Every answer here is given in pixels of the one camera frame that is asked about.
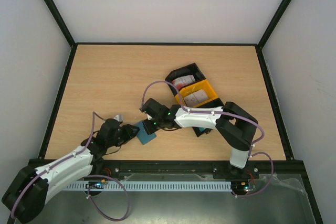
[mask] blue item in bin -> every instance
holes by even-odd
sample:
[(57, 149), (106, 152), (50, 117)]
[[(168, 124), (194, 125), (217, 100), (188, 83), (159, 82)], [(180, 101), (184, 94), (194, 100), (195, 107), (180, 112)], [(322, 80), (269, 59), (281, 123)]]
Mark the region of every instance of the blue item in bin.
[(151, 135), (147, 135), (147, 132), (146, 132), (145, 128), (143, 127), (142, 121), (136, 123), (135, 126), (137, 126), (137, 127), (140, 128), (140, 130), (139, 130), (139, 132), (138, 132), (138, 134), (136, 136), (138, 137), (138, 139), (140, 140), (140, 142), (143, 145), (146, 144), (146, 143), (148, 143), (148, 142), (150, 142), (154, 138), (156, 138), (156, 134), (155, 133), (153, 133)]

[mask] purple cable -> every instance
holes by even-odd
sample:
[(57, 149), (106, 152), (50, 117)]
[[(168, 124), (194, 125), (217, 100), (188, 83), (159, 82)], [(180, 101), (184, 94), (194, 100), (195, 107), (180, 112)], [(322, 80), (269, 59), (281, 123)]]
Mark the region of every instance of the purple cable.
[(95, 209), (97, 210), (97, 212), (102, 215), (104, 218), (108, 219), (108, 220), (111, 220), (111, 221), (121, 221), (121, 220), (124, 220), (128, 217), (128, 213), (130, 211), (130, 208), (131, 208), (131, 200), (130, 200), (130, 195), (129, 193), (127, 192), (126, 188), (123, 186), (122, 183), (120, 183), (117, 179), (115, 178), (111, 178), (109, 176), (105, 176), (105, 175), (89, 175), (89, 176), (86, 176), (85, 178), (96, 178), (96, 177), (100, 177), (100, 178), (106, 178), (106, 179), (109, 179), (109, 180), (112, 180), (114, 182), (116, 182), (125, 192), (126, 194), (126, 197), (127, 197), (127, 210), (126, 210), (126, 213), (123, 217), (121, 217), (120, 219), (114, 219), (114, 218), (111, 218), (109, 216), (107, 216), (106, 214), (104, 214), (100, 209), (99, 207), (97, 206), (97, 204), (93, 201), (92, 197), (90, 196), (90, 189), (91, 187), (89, 187), (88, 189), (88, 199), (91, 201), (91, 203), (93, 204), (93, 206), (95, 207)]
[(273, 166), (273, 161), (272, 161), (272, 158), (270, 157), (270, 155), (268, 155), (266, 152), (256, 152), (255, 154), (252, 154), (252, 157), (256, 156), (256, 155), (259, 155), (259, 154), (264, 154), (266, 155), (268, 158), (269, 158), (269, 161), (271, 162), (271, 175), (269, 177), (269, 180), (267, 182), (267, 184), (259, 191), (257, 191), (256, 193), (254, 194), (248, 194), (248, 195), (236, 195), (233, 191), (232, 191), (232, 194), (236, 197), (236, 198), (246, 198), (246, 197), (250, 197), (250, 196), (254, 196), (254, 195), (257, 195), (257, 194), (260, 194), (262, 191), (264, 191), (268, 186), (269, 184), (271, 183), (272, 181), (272, 178), (273, 178), (273, 173), (274, 173), (274, 166)]
[[(157, 84), (157, 83), (166, 83), (166, 84), (172, 86), (172, 87), (175, 89), (175, 91), (177, 92), (178, 97), (179, 97), (179, 99), (180, 99), (180, 105), (181, 105), (181, 108), (182, 108), (182, 110), (184, 110), (185, 112), (188, 112), (188, 113), (196, 113), (196, 114), (211, 114), (211, 112), (209, 112), (209, 111), (195, 111), (195, 110), (189, 110), (189, 111), (188, 111), (188, 109), (184, 106), (184, 104), (183, 104), (183, 102), (182, 102), (182, 96), (181, 96), (179, 90), (178, 90), (172, 83), (170, 83), (170, 82), (168, 82), (168, 81), (154, 81), (154, 82), (152, 82), (151, 84), (149, 84), (149, 85), (145, 88), (145, 91), (143, 92), (143, 95), (142, 95), (142, 101), (141, 101), (141, 107), (144, 105), (145, 96), (146, 96), (146, 93), (147, 93), (149, 87), (152, 86), (152, 85), (154, 85), (154, 84)], [(263, 129), (259, 124), (257, 124), (256, 122), (254, 122), (254, 121), (252, 121), (252, 120), (250, 120), (250, 119), (248, 119), (248, 118), (245, 118), (245, 117), (243, 117), (243, 116), (240, 116), (240, 115), (232, 114), (232, 113), (229, 113), (229, 112), (223, 112), (223, 111), (215, 111), (215, 114), (228, 115), (228, 116), (231, 116), (231, 117), (233, 117), (233, 118), (237, 118), (237, 119), (246, 121), (246, 122), (248, 122), (248, 123), (254, 125), (255, 127), (257, 127), (257, 128), (261, 131), (261, 136), (260, 136), (259, 138), (255, 139), (254, 141), (251, 142), (251, 148), (250, 148), (249, 153), (248, 153), (248, 156), (250, 156), (250, 155), (251, 155), (251, 151), (252, 151), (253, 144), (259, 142), (260, 140), (262, 140), (262, 139), (264, 138), (264, 136), (265, 136), (265, 131), (264, 131), (264, 129)]]
[[(87, 141), (87, 143), (86, 143), (86, 145), (84, 146), (84, 148), (82, 149), (82, 150), (80, 150), (80, 151), (78, 151), (77, 153), (76, 153), (76, 155), (78, 155), (78, 154), (81, 154), (82, 152), (84, 152), (85, 150), (86, 150), (86, 148), (89, 146), (89, 144), (90, 144), (90, 142), (91, 142), (91, 139), (92, 139), (92, 136), (93, 136), (93, 132), (94, 132), (94, 130), (95, 130), (95, 117), (94, 116), (97, 116), (98, 118), (100, 118), (100, 119), (102, 119), (103, 121), (105, 121), (105, 119), (104, 118), (102, 118), (101, 116), (99, 116), (95, 111), (93, 111), (93, 113), (92, 113), (92, 127), (91, 127), (91, 133), (90, 133), (90, 136), (89, 136), (89, 139), (88, 139), (88, 141)], [(53, 169), (55, 166), (57, 166), (57, 165), (59, 165), (60, 163), (63, 163), (64, 161), (66, 161), (66, 160), (68, 160), (68, 159), (70, 159), (70, 158), (72, 158), (73, 157), (73, 155), (72, 154), (69, 154), (69, 156), (66, 156), (66, 157), (64, 157), (64, 158), (62, 158), (61, 160), (59, 160), (58, 162), (56, 162), (56, 163), (54, 163), (53, 165), (51, 165), (50, 166), (50, 170), (51, 169)], [(32, 185), (32, 184), (34, 184), (34, 182), (39, 178), (39, 177), (41, 177), (42, 175), (44, 175), (44, 174), (46, 174), (47, 173), (47, 171), (46, 170), (44, 170), (43, 172), (41, 172), (40, 174), (38, 174), (36, 177), (34, 177), (28, 184), (27, 184), (27, 186), (22, 190), (22, 192), (20, 193), (20, 195), (17, 197), (17, 199), (16, 199), (16, 201), (15, 201), (15, 203), (14, 203), (14, 205), (13, 205), (13, 207), (12, 207), (12, 210), (11, 210), (11, 213), (10, 213), (10, 216), (11, 216), (11, 218), (12, 219), (15, 219), (16, 217), (15, 217), (15, 210), (16, 210), (16, 208), (17, 208), (17, 206), (18, 206), (18, 204), (19, 204), (19, 202), (20, 202), (20, 200), (22, 199), (22, 197), (24, 196), (24, 194), (28, 191), (28, 189), (29, 189), (29, 187)]]

